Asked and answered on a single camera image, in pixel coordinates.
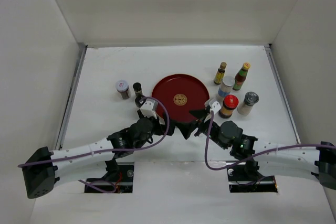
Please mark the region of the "red-lid chili sauce jar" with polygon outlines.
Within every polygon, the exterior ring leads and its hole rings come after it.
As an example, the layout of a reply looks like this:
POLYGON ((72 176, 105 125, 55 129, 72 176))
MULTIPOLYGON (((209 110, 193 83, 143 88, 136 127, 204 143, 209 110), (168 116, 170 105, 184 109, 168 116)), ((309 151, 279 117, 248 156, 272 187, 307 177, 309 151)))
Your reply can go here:
POLYGON ((237 108, 239 104, 239 99, 235 95, 229 94, 224 97, 223 106, 219 111, 219 116, 222 118, 230 118, 233 111, 237 108))

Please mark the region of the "silver-lid blue-label jar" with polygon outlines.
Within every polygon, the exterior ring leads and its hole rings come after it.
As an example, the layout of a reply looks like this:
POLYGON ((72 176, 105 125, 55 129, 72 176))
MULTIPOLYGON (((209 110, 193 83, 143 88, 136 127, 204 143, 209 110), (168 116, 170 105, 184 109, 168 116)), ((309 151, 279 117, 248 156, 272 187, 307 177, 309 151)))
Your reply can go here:
POLYGON ((225 76, 218 88, 216 99, 218 102, 222 102, 224 98, 229 95, 235 84, 235 79, 232 76, 225 76))

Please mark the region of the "black-top white salt grinder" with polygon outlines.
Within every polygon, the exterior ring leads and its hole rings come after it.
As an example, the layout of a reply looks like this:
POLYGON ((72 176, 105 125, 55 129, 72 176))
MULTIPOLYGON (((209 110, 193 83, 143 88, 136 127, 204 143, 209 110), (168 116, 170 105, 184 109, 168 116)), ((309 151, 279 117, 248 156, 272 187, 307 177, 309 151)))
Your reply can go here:
POLYGON ((143 96, 141 96, 141 95, 135 97, 135 104, 138 108, 140 108, 143 104, 142 98, 143 98, 143 96))

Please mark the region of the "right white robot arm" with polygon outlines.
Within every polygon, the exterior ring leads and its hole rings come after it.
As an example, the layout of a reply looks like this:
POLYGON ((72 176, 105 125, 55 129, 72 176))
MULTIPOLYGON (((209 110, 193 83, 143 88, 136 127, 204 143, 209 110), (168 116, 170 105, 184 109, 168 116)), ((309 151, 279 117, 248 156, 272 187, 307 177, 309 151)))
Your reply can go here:
POLYGON ((190 114, 197 118, 195 135, 206 135, 206 142, 212 141, 221 149, 229 150, 236 160, 224 169, 244 163, 243 172, 249 180, 275 175, 299 177, 335 189, 335 145, 321 142, 285 146, 265 142, 244 134, 233 121, 216 124, 211 108, 191 110, 190 114))

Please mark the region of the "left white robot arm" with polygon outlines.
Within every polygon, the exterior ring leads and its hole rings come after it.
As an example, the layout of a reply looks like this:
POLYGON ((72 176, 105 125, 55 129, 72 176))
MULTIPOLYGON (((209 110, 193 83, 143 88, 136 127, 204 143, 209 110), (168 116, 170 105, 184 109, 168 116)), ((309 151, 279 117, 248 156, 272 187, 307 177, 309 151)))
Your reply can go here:
POLYGON ((154 147, 153 136, 171 136, 179 129, 185 139, 195 130, 196 121, 181 123, 164 115, 164 123, 154 116, 141 113, 139 119, 118 132, 91 144, 67 150, 51 151, 48 147, 37 149, 19 167, 23 172, 27 197, 35 199, 53 190, 65 176, 78 174, 90 165, 98 165, 100 175, 106 181, 113 181, 118 175, 117 158, 123 158, 136 150, 147 150, 149 143, 154 147))

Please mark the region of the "red round lacquer tray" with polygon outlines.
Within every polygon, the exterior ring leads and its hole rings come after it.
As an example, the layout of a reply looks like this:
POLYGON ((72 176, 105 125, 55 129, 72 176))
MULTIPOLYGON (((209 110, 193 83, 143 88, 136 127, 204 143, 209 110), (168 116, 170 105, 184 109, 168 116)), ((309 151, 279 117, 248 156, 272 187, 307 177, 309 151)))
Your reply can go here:
POLYGON ((203 109, 205 102, 209 100, 209 92, 197 78, 187 74, 173 74, 155 85, 151 97, 163 104, 157 106, 159 116, 166 109, 171 120, 190 123, 196 118, 189 111, 203 109))

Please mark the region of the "small yellow-label oil bottle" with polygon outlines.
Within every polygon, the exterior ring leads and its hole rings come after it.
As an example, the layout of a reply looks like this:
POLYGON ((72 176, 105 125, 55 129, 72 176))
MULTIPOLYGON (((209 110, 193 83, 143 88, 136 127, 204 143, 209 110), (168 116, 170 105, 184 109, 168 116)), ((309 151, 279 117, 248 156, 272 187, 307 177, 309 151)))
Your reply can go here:
POLYGON ((223 77, 224 77, 224 74, 225 74, 225 71, 226 71, 226 66, 227 66, 226 62, 221 62, 220 67, 218 68, 217 73, 214 77, 214 83, 216 85, 221 84, 221 82, 223 80, 223 77))

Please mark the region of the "grey-top white salt grinder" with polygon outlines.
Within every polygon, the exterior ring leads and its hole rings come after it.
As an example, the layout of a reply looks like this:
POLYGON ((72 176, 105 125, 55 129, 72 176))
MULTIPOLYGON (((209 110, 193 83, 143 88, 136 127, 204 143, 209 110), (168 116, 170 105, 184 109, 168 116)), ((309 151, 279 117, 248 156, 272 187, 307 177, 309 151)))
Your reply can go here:
POLYGON ((257 93, 252 91, 247 92, 243 102, 237 108, 238 113, 240 115, 247 116, 258 101, 259 95, 257 93))

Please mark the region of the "black-cap pepper shaker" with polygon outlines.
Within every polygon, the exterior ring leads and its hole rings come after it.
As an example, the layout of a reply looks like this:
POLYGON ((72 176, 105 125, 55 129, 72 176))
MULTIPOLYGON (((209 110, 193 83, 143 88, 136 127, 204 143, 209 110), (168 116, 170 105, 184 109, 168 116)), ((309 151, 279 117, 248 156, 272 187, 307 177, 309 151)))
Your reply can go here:
POLYGON ((143 97, 142 86, 141 83, 136 82, 133 84, 133 89, 136 97, 143 97))

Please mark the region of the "green-label red sauce bottle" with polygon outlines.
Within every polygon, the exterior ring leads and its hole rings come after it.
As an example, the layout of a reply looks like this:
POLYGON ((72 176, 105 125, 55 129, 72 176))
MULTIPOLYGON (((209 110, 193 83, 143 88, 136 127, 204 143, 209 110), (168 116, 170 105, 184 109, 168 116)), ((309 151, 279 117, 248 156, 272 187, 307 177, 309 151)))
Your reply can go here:
POLYGON ((235 83, 233 86, 233 90, 238 91, 241 89, 242 85, 244 84, 248 70, 250 68, 250 63, 244 62, 241 69, 235 75, 235 83))

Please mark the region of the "white-lid dark spice jar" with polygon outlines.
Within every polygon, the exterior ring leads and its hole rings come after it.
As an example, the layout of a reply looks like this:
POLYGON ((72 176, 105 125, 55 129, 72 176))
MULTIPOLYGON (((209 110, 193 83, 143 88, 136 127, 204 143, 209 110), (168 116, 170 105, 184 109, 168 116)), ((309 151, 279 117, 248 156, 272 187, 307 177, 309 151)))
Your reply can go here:
POLYGON ((129 94, 129 84, 125 80, 119 80, 115 84, 116 90, 119 92, 123 100, 126 100, 130 97, 129 94))

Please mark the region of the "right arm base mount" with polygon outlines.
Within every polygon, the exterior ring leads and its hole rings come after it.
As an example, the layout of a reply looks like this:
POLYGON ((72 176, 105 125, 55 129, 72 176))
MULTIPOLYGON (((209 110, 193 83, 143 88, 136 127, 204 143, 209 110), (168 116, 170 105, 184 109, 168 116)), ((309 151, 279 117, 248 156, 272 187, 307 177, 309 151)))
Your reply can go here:
POLYGON ((277 193, 274 176, 264 176, 257 162, 247 161, 227 170, 231 193, 277 193))

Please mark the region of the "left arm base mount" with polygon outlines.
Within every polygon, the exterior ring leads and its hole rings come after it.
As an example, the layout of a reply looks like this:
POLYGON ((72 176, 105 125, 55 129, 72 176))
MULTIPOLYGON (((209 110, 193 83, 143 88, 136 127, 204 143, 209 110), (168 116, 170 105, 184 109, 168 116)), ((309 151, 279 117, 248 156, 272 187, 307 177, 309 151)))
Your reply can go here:
POLYGON ((128 194, 133 192, 134 163, 117 163, 116 160, 108 161, 107 173, 101 178, 88 178, 87 184, 92 184, 98 190, 84 184, 84 193, 100 194, 102 191, 114 194, 128 194))

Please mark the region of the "right aluminium table rail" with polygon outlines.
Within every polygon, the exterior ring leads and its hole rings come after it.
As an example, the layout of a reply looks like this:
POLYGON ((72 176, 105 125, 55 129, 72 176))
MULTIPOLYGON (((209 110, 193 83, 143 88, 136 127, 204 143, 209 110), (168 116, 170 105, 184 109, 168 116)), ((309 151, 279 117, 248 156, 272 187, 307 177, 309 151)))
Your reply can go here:
POLYGON ((291 109, 290 109, 290 106, 289 106, 289 103, 288 103, 288 100, 287 100, 287 97, 286 97, 286 94, 285 94, 284 87, 283 87, 282 82, 281 82, 281 78, 280 78, 280 75, 279 75, 279 72, 278 72, 278 69, 277 69, 277 66, 276 66, 273 54, 272 54, 272 50, 271 50, 270 44, 265 45, 264 49, 265 49, 268 61, 270 63, 270 67, 272 69, 272 72, 273 72, 273 75, 274 75, 274 78, 275 78, 275 82, 276 82, 278 91, 280 93, 280 97, 281 97, 282 103, 283 103, 283 105, 286 108, 286 114, 287 114, 287 116, 289 118, 289 121, 290 121, 290 124, 291 124, 291 127, 292 127, 292 131, 295 134, 296 142, 300 144, 301 143, 301 139, 300 139, 299 133, 297 131, 297 127, 296 127, 294 118, 293 118, 292 113, 291 113, 291 109))

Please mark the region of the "left aluminium table rail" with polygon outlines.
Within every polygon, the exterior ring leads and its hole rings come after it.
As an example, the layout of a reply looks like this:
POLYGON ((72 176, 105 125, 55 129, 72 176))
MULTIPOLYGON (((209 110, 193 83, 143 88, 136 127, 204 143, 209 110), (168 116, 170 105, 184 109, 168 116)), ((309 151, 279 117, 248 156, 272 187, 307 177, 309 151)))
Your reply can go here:
POLYGON ((83 62, 84 62, 86 51, 87 51, 87 45, 85 43, 82 43, 82 42, 78 43, 78 46, 79 46, 79 53, 78 53, 78 57, 77 57, 72 81, 71 81, 71 86, 70 86, 69 93, 68 93, 67 103, 66 103, 65 111, 64 111, 64 114, 63 114, 63 117, 62 117, 60 129, 59 129, 59 132, 58 132, 58 136, 57 136, 55 144, 54 144, 54 148, 56 150, 62 149, 62 146, 64 144, 65 135, 66 135, 67 127, 68 127, 68 122, 69 122, 72 106, 73 106, 73 103, 74 103, 74 99, 75 99, 76 90, 77 90, 77 86, 78 86, 80 75, 81 75, 83 62))

